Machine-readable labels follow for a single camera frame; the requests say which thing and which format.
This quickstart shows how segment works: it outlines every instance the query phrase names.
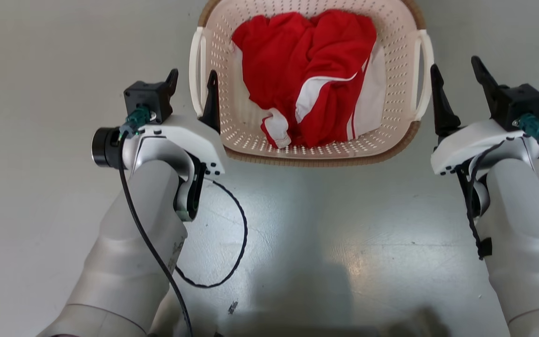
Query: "white stripe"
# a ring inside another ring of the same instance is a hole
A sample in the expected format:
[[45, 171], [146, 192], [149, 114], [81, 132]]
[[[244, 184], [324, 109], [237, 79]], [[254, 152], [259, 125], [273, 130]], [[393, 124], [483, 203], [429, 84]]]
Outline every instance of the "white stripe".
[[288, 147], [291, 143], [291, 138], [286, 132], [288, 130], [288, 121], [278, 111], [278, 109], [272, 108], [269, 110], [272, 117], [267, 118], [263, 123], [268, 130], [269, 136], [274, 140], [278, 149]]
[[353, 114], [351, 113], [349, 121], [346, 122], [346, 137], [348, 140], [353, 139]]
[[301, 92], [297, 98], [297, 109], [295, 110], [295, 117], [297, 123], [301, 123], [303, 118], [308, 115], [313, 109], [313, 105], [319, 98], [319, 91], [321, 88], [330, 81], [350, 81], [355, 78], [357, 73], [351, 76], [351, 78], [343, 79], [340, 77], [330, 76], [316, 76], [308, 78], [301, 88]]
[[373, 49], [363, 86], [357, 104], [355, 105], [355, 136], [368, 133], [381, 126], [382, 113], [384, 111], [384, 100], [386, 97], [386, 63], [384, 58], [384, 48], [376, 41]]

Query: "beige plastic basket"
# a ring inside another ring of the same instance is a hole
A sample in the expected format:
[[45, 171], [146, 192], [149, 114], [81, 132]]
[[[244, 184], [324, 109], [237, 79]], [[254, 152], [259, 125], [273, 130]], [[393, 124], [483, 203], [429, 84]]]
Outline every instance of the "beige plastic basket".
[[[386, 98], [381, 127], [361, 137], [325, 147], [276, 149], [261, 131], [265, 116], [248, 100], [233, 62], [234, 30], [255, 15], [272, 17], [297, 11], [312, 17], [337, 8], [372, 18], [384, 47]], [[417, 102], [420, 54], [422, 92]], [[210, 0], [203, 9], [190, 48], [189, 84], [195, 111], [203, 114], [207, 76], [218, 72], [222, 143], [236, 160], [286, 166], [352, 166], [392, 158], [413, 140], [431, 96], [429, 69], [434, 63], [430, 37], [413, 0]]]

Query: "gray floor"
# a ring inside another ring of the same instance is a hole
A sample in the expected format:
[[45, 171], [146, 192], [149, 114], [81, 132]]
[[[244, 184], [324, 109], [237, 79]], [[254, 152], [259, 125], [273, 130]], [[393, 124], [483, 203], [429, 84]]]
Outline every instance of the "gray floor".
[[[500, 82], [539, 89], [539, 2], [418, 2], [465, 123], [488, 117], [471, 55]], [[123, 117], [122, 90], [177, 67], [173, 106], [192, 113], [188, 50], [204, 4], [0, 0], [0, 336], [38, 333], [79, 276], [120, 190], [91, 162], [90, 139]], [[231, 162], [221, 182], [247, 213], [248, 251], [221, 288], [179, 283], [198, 335], [508, 335], [455, 178], [430, 171], [430, 114], [407, 150], [374, 166]], [[212, 282], [236, 258], [242, 223], [217, 187], [202, 203], [179, 265]], [[176, 320], [164, 314], [158, 328]]]

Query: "green connector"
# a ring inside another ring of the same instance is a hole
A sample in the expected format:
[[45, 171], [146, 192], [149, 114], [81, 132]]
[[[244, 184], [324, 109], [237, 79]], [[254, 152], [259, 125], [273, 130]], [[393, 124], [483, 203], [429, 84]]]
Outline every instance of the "green connector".
[[130, 139], [135, 134], [138, 134], [138, 129], [149, 121], [151, 121], [151, 110], [142, 105], [126, 117], [126, 122], [120, 126], [120, 135], [123, 135], [124, 132], [126, 132], [128, 135], [126, 138]]
[[531, 113], [522, 115], [521, 118], [516, 121], [516, 126], [539, 143], [539, 118], [535, 115], [532, 115]]

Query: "basket handle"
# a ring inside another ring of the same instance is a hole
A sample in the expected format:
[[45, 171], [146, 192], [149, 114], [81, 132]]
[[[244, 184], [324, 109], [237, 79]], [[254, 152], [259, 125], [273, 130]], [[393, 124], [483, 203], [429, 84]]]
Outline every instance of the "basket handle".
[[[197, 117], [203, 116], [203, 102], [205, 102], [207, 89], [205, 88], [205, 48], [206, 41], [203, 35], [203, 27], [197, 27], [190, 44], [189, 58], [189, 88], [190, 98], [193, 101], [193, 107]], [[199, 81], [197, 81], [197, 61], [199, 64]]]
[[417, 90], [417, 86], [419, 85], [419, 48], [421, 47], [423, 51], [423, 85], [419, 103], [417, 103], [417, 107], [415, 108], [415, 120], [419, 121], [428, 109], [428, 104], [432, 96], [430, 67], [434, 64], [434, 49], [432, 49], [432, 40], [430, 40], [430, 36], [428, 36], [428, 32], [425, 29], [420, 29], [417, 33], [415, 41], [415, 50], [417, 51], [415, 52], [415, 90]]

